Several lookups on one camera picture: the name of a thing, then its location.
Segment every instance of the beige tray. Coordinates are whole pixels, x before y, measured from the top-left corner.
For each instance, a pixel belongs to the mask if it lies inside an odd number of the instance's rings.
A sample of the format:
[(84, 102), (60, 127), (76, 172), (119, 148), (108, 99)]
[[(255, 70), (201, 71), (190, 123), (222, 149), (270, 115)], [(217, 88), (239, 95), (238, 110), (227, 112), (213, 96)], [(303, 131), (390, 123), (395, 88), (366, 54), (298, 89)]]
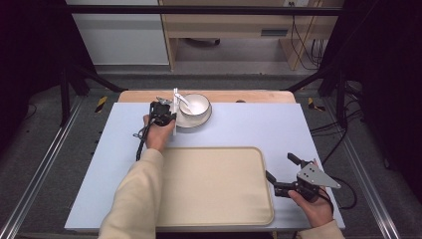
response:
[(168, 148), (157, 227), (266, 225), (274, 217), (255, 147)]

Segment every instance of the floor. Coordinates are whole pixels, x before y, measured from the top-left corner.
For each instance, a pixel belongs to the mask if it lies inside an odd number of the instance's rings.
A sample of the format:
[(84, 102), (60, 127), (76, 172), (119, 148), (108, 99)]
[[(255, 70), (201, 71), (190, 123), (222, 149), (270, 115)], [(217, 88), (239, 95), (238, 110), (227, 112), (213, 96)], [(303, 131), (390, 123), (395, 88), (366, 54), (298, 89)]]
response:
[[(307, 68), (313, 66), (307, 59), (304, 59), (304, 65)], [(222, 39), (218, 46), (210, 42), (181, 41), (173, 72), (165, 67), (99, 67), (99, 72), (106, 79), (129, 89), (178, 87), (281, 90), (314, 71), (303, 66), (296, 71), (289, 70), (277, 40), (240, 39)], [(320, 98), (317, 95), (319, 83), (314, 82), (295, 93), (298, 103), (303, 106), (310, 128), (334, 121), (332, 106), (335, 102), (332, 97)], [(37, 197), (28, 201), (31, 207), (24, 211), (25, 219), (17, 221), (18, 238), (76, 238), (75, 234), (63, 229), (63, 222), (67, 219), (72, 198), (75, 198), (90, 164), (107, 114), (112, 103), (118, 98), (118, 94), (94, 82), (89, 81), (89, 84), (92, 90), (87, 97), (81, 99), (71, 93), (72, 102), (83, 101), (82, 106), (71, 131), (65, 135), (66, 140), (63, 144), (56, 145), (59, 150), (57, 155), (54, 155), (55, 161), (48, 168), (48, 176), (38, 178), (42, 186), (36, 188)], [(1, 155), (2, 225), (6, 225), (38, 166), (46, 157), (51, 142), (60, 131), (61, 105), (58, 95), (59, 89), (52, 88), (31, 98), (28, 118), (22, 122), (9, 149)], [(100, 114), (95, 114), (94, 109), (102, 96), (108, 96), (107, 104)], [(309, 98), (314, 100), (317, 109), (309, 107)], [(346, 101), (349, 102), (349, 114), (359, 110), (359, 104), (353, 96), (347, 96)], [(326, 158), (338, 143), (341, 137), (339, 130), (337, 127), (331, 127), (320, 132), (314, 131), (314, 141), (320, 158)], [(367, 185), (361, 184), (361, 175), (356, 173), (353, 166), (354, 157), (358, 157), (364, 164), (364, 171), (370, 178), (369, 185), (375, 188), (375, 196), (379, 197), (379, 200), (375, 198), (375, 201), (381, 202), (381, 211), (379, 207), (374, 208), (371, 202), (367, 202)], [(341, 177), (348, 182), (357, 194), (356, 206), (349, 210), (341, 210), (346, 224), (343, 231), (346, 238), (422, 238), (422, 206), (406, 186), (401, 174), (385, 169), (382, 152), (365, 125), (363, 115), (357, 113), (349, 118), (347, 135), (326, 162), (324, 169), (330, 175)], [(338, 205), (345, 208), (353, 198), (352, 191), (346, 188), (348, 187), (345, 185), (343, 191), (335, 194)], [(381, 228), (390, 221), (392, 224), (389, 226), (392, 226), (393, 230)], [(95, 238), (95, 234), (78, 236)], [(278, 236), (291, 237), (292, 232), (282, 232)]]

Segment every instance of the person's arm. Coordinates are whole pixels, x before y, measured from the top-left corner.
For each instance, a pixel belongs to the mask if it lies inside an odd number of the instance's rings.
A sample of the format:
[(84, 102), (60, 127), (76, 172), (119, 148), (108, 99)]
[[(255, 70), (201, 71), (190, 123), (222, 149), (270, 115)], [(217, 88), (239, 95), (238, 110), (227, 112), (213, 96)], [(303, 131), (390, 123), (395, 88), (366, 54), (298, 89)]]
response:
[(174, 127), (174, 120), (167, 126), (151, 126), (145, 142), (148, 150), (120, 183), (100, 228), (100, 238), (155, 238), (164, 163), (161, 153)]
[(293, 190), (289, 191), (289, 196), (304, 211), (312, 228), (300, 231), (298, 238), (344, 238), (336, 221), (332, 217), (331, 206), (326, 200), (319, 197), (315, 202), (308, 202)]

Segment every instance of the spoon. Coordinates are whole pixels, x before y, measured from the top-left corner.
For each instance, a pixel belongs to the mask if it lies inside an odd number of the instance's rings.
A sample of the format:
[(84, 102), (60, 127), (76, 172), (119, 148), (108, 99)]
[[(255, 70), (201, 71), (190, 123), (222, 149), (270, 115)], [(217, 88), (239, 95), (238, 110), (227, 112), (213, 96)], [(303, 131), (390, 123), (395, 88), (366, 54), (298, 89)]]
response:
[(184, 98), (182, 95), (180, 95), (180, 94), (178, 94), (178, 93), (176, 93), (176, 94), (174, 94), (177, 98), (179, 98), (181, 101), (183, 101), (183, 102), (185, 102), (186, 103), (186, 106), (187, 106), (187, 108), (190, 110), (190, 112), (193, 114), (193, 115), (199, 115), (199, 114), (201, 114), (201, 108), (200, 108), (200, 106), (197, 106), (197, 105), (195, 105), (195, 104), (191, 104), (191, 103), (189, 103), (189, 101), (187, 101), (186, 100), (186, 98)]

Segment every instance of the aluminum rail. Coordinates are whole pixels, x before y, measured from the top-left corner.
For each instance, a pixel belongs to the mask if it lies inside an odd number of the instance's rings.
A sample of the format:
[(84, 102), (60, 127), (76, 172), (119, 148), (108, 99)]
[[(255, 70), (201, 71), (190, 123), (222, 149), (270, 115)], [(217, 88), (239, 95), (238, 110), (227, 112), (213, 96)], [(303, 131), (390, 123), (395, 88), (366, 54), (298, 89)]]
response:
[[(331, 115), (332, 120), (335, 121), (335, 110), (332, 100), (322, 98), (324, 104), (327, 106), (327, 110)], [(375, 217), (375, 220), (378, 224), (379, 229), (381, 230), (382, 235), (386, 239), (399, 239), (400, 235), (397, 231), (397, 228), (394, 225), (393, 220), (391, 219), (387, 208), (385, 207), (384, 202), (376, 190), (375, 185), (372, 183), (372, 180), (369, 177), (369, 173), (366, 172), (363, 163), (361, 162), (359, 155), (354, 149), (353, 144), (351, 143), (348, 135), (344, 137), (344, 152), (349, 159), (350, 166), (356, 176), (357, 182), (359, 183), (363, 195), (366, 198), (366, 202), (369, 205), (369, 208), (372, 210), (372, 214)]]
[(295, 15), (341, 16), (362, 13), (360, 10), (323, 7), (261, 6), (153, 6), (153, 5), (48, 5), (48, 10), (77, 14), (209, 14), (209, 15)]
[(6, 224), (0, 231), (1, 239), (12, 239), (15, 238), (16, 234), (19, 231), (20, 226), (22, 225), (28, 211), (31, 208), (32, 203), (34, 202), (40, 188), (50, 171), (53, 162), (56, 159), (57, 154), (59, 153), (60, 148), (63, 145), (72, 125), (75, 122), (75, 118), (78, 115), (78, 112), (81, 108), (81, 105), (84, 101), (83, 97), (77, 97), (74, 102), (71, 116), (64, 126), (59, 128), (59, 131), (56, 134), (53, 142), (51, 143), (49, 149), (44, 155), (43, 160), (38, 166), (37, 171), (31, 179), (31, 182), (28, 184), (24, 194), (22, 195), (20, 201), (15, 207), (12, 214), (9, 216)]

